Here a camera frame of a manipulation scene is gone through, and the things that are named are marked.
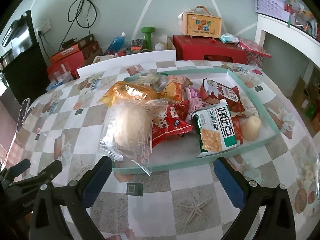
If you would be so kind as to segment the large red box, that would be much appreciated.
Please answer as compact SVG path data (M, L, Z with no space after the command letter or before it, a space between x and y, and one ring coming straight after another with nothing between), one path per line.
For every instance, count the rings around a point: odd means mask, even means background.
M234 44L222 43L206 37L174 35L173 44L178 60L209 60L247 63L246 52Z

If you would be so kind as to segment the white green cracker packet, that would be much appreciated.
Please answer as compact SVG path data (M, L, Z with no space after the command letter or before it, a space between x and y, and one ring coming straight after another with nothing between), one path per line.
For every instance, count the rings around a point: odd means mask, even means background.
M203 107L191 114L191 120L200 136L198 158L215 155L240 146L236 138L231 111L225 99Z

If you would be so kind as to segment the clear acrylic stand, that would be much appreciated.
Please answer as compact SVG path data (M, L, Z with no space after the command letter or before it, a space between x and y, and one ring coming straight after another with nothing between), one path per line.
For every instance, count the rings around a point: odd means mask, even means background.
M22 128L22 125L25 120L25 116L27 114L28 108L30 104L30 98L26 98L23 100L21 107L20 107L20 112L18 115L18 120L17 120L17 127L16 127L16 132L19 132L19 130Z

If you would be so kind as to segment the clear bag round bun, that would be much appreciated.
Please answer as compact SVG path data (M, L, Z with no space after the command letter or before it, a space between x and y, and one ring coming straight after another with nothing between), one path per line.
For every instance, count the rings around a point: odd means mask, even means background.
M150 176L153 120L168 105L163 99L117 99L107 111L98 152L112 161L129 160Z

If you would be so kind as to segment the black cabinet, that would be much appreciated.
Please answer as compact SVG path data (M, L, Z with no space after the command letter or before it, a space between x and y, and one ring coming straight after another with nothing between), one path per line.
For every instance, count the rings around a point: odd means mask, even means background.
M47 92L50 81L30 10L12 22L2 40L2 46L7 45L11 45L11 49L6 52L11 59L2 72L9 88L18 103L27 98L33 102Z

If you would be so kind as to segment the red gift box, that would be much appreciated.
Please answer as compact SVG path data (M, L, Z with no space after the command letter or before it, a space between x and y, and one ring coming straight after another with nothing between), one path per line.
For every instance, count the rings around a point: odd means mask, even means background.
M94 42L83 48L83 50L71 53L59 61L52 63L47 68L48 77L52 79L56 72L62 75L64 73L63 65L65 70L71 73L73 79L77 79L79 77L77 70L81 67L92 64L95 57L101 56L102 54L103 51L98 42Z

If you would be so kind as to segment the white printed snack packet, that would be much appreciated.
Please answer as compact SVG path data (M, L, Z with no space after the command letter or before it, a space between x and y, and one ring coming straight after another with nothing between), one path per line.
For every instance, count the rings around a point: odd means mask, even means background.
M150 72L138 76L132 83L135 85L151 87L157 92L161 92L167 83L167 76L161 73Z

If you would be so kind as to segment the clear plastic container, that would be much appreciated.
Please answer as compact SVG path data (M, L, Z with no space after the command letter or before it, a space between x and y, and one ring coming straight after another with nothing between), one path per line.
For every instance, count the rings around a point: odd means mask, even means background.
M50 81L50 84L46 88L47 92L73 80L71 68L67 62L52 64L47 68L47 74Z

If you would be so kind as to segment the orange red chips bag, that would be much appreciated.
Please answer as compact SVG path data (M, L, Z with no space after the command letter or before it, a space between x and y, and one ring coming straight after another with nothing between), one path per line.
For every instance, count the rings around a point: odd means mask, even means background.
M167 82L160 95L181 102L184 100L184 88L191 85L193 83L187 77L168 75Z

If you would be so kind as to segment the orange flat box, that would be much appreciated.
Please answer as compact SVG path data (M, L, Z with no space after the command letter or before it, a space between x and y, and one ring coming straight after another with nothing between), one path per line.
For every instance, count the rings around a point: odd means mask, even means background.
M89 46L90 44L92 44L94 42L95 42L94 35L90 34L90 35L80 39L79 41L76 41L75 44L73 44L73 45L71 45L61 51L58 51L56 54L54 54L50 58L50 62L57 63L61 59L64 59L65 57L68 57L74 53L77 53L77 52L83 50L84 48L86 48L87 46Z

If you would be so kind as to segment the orange bread bag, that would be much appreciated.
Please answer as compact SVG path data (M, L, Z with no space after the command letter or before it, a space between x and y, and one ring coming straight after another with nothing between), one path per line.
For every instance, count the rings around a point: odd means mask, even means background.
M119 100L155 100L161 96L150 86L141 86L125 81L118 81L98 100L108 108Z

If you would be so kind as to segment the mint green white tray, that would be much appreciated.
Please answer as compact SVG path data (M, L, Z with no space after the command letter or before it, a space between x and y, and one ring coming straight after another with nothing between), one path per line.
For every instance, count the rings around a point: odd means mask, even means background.
M242 145L222 153L198 157L200 152L200 136L196 132L186 133L174 140L159 143L152 149L149 163L146 168L151 172L170 171L197 165L208 164L218 157L232 157L265 146L278 134L279 130L267 113L261 100L253 91L230 70L222 68L188 69L166 71L169 75L177 75L189 78L196 88L201 87L205 78L215 80L227 87L238 87L241 94L246 94L258 111L261 120L259 137L255 141L244 140Z

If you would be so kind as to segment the red white biscuit packet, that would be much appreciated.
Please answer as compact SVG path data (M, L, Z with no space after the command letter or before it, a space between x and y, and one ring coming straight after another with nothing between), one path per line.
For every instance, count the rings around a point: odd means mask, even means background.
M202 100L210 103L211 105L214 105L220 100L225 99L231 111L238 113L245 111L240 100L239 90L236 86L229 88L214 80L203 79L200 88L200 94Z

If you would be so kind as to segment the red round-biscuit snack bag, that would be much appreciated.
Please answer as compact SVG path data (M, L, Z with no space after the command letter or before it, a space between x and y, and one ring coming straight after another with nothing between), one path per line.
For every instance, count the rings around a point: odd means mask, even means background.
M189 106L189 100L169 103L156 113L152 121L152 147L193 130L193 125L186 121Z

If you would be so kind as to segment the green dumbbell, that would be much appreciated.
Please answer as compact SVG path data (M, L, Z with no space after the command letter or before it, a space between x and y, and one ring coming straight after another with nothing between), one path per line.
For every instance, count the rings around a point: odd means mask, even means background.
M154 27L142 27L141 32L145 35L145 45L147 50L152 50L152 33L155 32Z

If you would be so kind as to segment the blue plastic bottle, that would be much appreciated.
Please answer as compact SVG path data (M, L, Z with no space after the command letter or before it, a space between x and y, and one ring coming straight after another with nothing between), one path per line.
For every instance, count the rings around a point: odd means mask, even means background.
M114 55L119 52L125 43L125 37L126 34L124 32L122 32L120 36L116 37L108 46L105 55Z

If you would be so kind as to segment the pink snack packet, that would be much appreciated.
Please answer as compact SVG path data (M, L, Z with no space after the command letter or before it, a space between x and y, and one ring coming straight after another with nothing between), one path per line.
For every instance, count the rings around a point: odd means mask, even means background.
M191 115L194 111L209 106L209 103L202 100L200 91L194 87L186 87L185 94L187 96L187 100L189 101L189 109L186 120L190 121Z

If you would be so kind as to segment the red patterned snack packet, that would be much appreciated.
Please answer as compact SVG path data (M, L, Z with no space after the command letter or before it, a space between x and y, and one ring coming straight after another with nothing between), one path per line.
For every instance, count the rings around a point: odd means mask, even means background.
M236 140L240 142L242 145L244 143L243 136L242 136L242 131L240 127L240 121L238 116L233 116L232 117L232 122L233 122L233 127L234 127L234 132L236 136Z

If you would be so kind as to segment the white shelf unit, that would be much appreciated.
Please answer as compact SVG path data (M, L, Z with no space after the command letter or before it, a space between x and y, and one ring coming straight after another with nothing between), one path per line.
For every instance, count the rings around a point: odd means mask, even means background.
M299 78L308 82L319 69L319 42L296 27L258 15L255 42L272 54L262 69L285 96L291 96Z

